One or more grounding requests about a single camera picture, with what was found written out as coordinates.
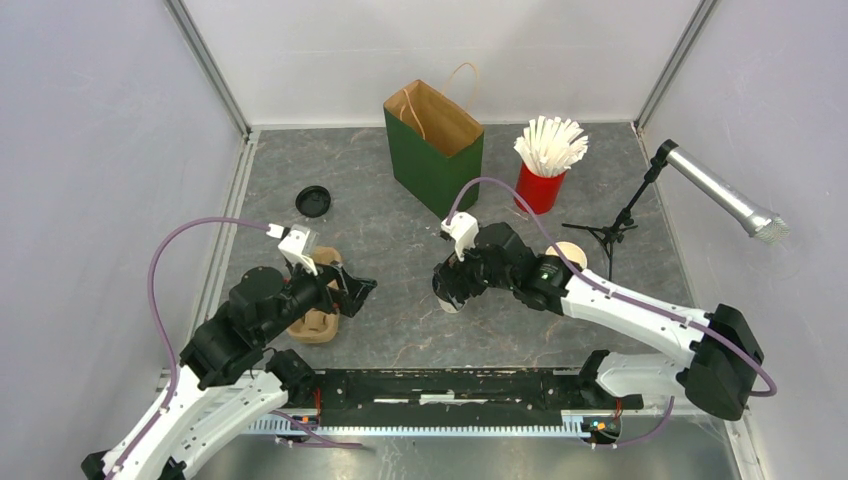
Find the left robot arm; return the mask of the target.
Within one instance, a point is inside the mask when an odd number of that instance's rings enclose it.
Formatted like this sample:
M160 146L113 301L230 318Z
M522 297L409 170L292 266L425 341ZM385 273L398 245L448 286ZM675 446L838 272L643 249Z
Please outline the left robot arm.
M216 402L256 366L268 345L311 310L352 317L377 283L339 263L302 267L285 277L262 266L247 271L214 316L180 352L176 379L115 447L81 463L89 479L191 479L259 417L287 404L306 405L314 373L291 350L222 405Z

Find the black coffee lid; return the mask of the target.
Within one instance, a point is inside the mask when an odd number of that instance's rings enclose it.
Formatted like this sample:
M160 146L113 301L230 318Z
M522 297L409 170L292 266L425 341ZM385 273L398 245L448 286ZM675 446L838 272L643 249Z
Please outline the black coffee lid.
M434 274L432 277L432 289L437 300L441 298L442 300L451 301L443 279L438 274Z
M297 211L307 218L325 215L332 205L330 192L321 185L310 185L301 190L295 199Z

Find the white paper coffee cup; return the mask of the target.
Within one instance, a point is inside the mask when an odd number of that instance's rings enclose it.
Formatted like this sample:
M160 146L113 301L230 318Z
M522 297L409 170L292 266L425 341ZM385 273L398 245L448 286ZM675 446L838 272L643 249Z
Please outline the white paper coffee cup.
M438 303L445 312L450 314L459 313L465 306L463 302L456 303L453 301L442 300L441 298L438 298Z

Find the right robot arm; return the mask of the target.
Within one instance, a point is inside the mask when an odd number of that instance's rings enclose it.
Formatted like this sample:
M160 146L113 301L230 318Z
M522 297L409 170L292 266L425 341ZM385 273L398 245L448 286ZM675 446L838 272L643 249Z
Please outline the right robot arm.
M577 382L585 405L602 408L630 395L683 396L714 417L742 417L764 353L738 309L720 304L709 312L622 288L560 247L534 253L504 222L480 226L458 213L440 229L454 243L432 280L444 310L456 313L469 299L500 289L531 310L601 325L653 348L651 354L593 353Z

